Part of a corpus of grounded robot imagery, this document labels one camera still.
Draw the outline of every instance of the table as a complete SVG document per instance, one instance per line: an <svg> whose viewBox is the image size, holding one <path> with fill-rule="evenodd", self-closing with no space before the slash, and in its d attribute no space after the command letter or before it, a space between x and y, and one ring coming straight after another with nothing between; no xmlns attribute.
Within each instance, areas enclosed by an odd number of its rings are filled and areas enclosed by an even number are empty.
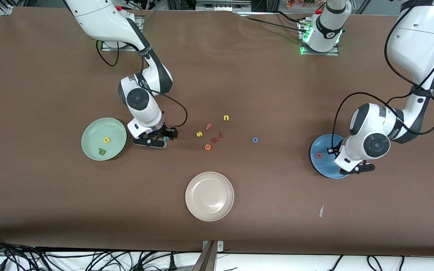
<svg viewBox="0 0 434 271"><path fill-rule="evenodd" d="M121 52L108 67L67 10L15 7L0 20L0 237L47 247L199 251L218 239L245 253L434 255L434 132L393 143L374 172L343 180L321 176L309 159L346 95L409 91L382 52L395 20L350 16L340 55L322 57L300 55L291 30L231 12L155 12L144 33L188 122L166 149L134 146L129 136L121 154L99 162L83 154L81 134L98 118L131 120L117 85L140 58ZM103 55L112 62L116 53ZM184 118L156 100L167 122ZM375 101L346 103L338 134L348 135L366 102ZM430 106L424 127L433 123ZM234 207L216 222L185 205L188 182L204 171L234 186Z"/></svg>

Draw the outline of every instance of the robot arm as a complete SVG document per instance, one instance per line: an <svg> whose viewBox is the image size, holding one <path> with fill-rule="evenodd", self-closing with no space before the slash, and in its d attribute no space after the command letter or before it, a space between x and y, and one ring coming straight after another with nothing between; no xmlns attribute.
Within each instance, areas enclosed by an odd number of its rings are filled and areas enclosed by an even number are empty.
<svg viewBox="0 0 434 271"><path fill-rule="evenodd" d="M344 22L351 14L349 0L327 0L321 14L314 14L310 21L309 33L303 37L303 42L312 50L327 52L338 43Z"/></svg>
<svg viewBox="0 0 434 271"><path fill-rule="evenodd" d="M403 110L376 104L360 106L351 118L350 133L339 147L334 162L344 171L358 171L363 160L388 153L391 141L406 143L417 137L434 89L434 6L408 1L402 5L399 23L387 43L389 58L412 75L415 83Z"/></svg>
<svg viewBox="0 0 434 271"><path fill-rule="evenodd" d="M66 0L66 4L86 34L100 41L127 43L145 58L148 68L122 79L118 93L134 116L127 125L135 138L134 143L164 148L167 144L159 138L167 136L173 139L177 132L164 125L162 112L153 96L170 91L172 76L132 15L117 10L111 0Z"/></svg>

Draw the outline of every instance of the white plate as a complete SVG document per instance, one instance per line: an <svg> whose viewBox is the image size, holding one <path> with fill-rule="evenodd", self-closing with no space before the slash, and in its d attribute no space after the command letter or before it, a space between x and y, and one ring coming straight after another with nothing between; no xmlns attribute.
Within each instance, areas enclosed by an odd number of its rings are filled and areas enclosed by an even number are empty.
<svg viewBox="0 0 434 271"><path fill-rule="evenodd" d="M209 222L217 221L231 210L234 204L234 188L224 175L203 172L188 184L185 203L196 218Z"/></svg>

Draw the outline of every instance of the green plate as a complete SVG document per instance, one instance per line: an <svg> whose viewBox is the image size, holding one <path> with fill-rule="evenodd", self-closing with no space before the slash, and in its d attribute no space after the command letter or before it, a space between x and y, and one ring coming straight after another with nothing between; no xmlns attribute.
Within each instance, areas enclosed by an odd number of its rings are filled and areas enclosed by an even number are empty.
<svg viewBox="0 0 434 271"><path fill-rule="evenodd" d="M95 120L86 127L81 137L81 148L86 156L93 160L105 161L117 156L126 143L125 126L116 119L103 118Z"/></svg>

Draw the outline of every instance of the white paper scrap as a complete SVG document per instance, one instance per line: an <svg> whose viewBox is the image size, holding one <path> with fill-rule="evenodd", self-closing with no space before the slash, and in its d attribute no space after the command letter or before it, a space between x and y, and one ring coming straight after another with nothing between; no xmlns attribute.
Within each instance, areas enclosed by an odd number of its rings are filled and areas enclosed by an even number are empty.
<svg viewBox="0 0 434 271"><path fill-rule="evenodd" d="M324 211L324 204L321 207L321 212L319 213L319 217L322 218L322 212Z"/></svg>

